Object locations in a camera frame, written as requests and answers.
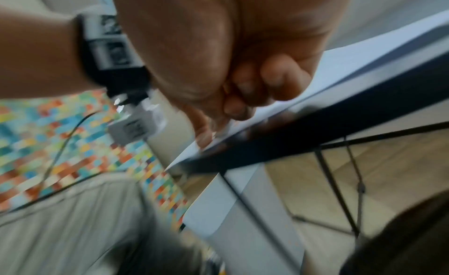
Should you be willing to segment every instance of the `beige floor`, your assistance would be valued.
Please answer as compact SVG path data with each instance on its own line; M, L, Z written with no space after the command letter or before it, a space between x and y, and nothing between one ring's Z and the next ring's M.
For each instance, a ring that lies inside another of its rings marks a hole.
M373 236L397 213L449 189L449 131L400 137L351 147L367 194L363 233ZM344 148L325 151L326 160L356 215L357 178ZM308 218L349 225L312 154L266 164L279 196L289 209ZM189 180L183 189L194 200L211 176ZM354 238L309 224L295 224L306 247L306 275L335 275L354 249Z

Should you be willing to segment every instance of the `hand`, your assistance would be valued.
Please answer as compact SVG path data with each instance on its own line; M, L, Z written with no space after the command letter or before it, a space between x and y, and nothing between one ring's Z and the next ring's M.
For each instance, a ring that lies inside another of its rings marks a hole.
M200 147L230 118L301 94L348 2L115 0L156 86L186 113Z

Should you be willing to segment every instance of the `floor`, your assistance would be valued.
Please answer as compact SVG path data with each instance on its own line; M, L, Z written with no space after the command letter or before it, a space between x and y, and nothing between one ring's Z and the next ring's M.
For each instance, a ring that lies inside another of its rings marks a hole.
M362 222L365 235L375 235L399 212L449 189L448 135L449 130L441 130L351 146L367 186ZM357 177L346 149L328 150L324 156L355 216ZM349 230L312 154L267 163L266 170L293 213ZM190 179L182 188L194 200L212 178ZM310 224L294 225L306 248L304 274L338 274L354 250L354 238Z

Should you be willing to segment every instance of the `table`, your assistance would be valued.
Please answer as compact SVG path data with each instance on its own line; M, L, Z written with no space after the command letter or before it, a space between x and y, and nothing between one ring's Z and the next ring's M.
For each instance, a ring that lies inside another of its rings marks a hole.
M300 267L254 211L252 204L227 179L226 172L314 152L357 238L365 187L349 146L449 127L449 116L445 114L449 112L449 25L442 23L448 19L449 13L443 12L410 25L416 27L414 30L421 27L419 31L412 32L413 28L407 26L393 35L383 35L383 43L390 43L398 36L402 38L400 43L400 40L396 41L398 45L393 49L382 47L382 40L376 40L377 44L372 41L371 44L359 43L358 50L365 49L365 54L375 57L374 60L358 67L352 65L355 70L350 69L344 77L335 75L336 81L324 88L314 89L312 83L311 91L294 101L275 104L269 114L256 115L203 152L191 154L190 148L190 153L181 154L169 169L188 174L220 174L285 262L299 274ZM381 55L376 57L369 53L371 49L366 50L373 45L378 46ZM349 213L322 155L324 149L341 146L347 147L359 176L358 223Z

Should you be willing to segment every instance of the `gray pants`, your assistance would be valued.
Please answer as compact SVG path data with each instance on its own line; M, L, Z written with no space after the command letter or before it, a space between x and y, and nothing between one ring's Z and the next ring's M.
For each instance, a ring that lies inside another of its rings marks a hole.
M0 216L2 275L205 275L124 173L101 174Z

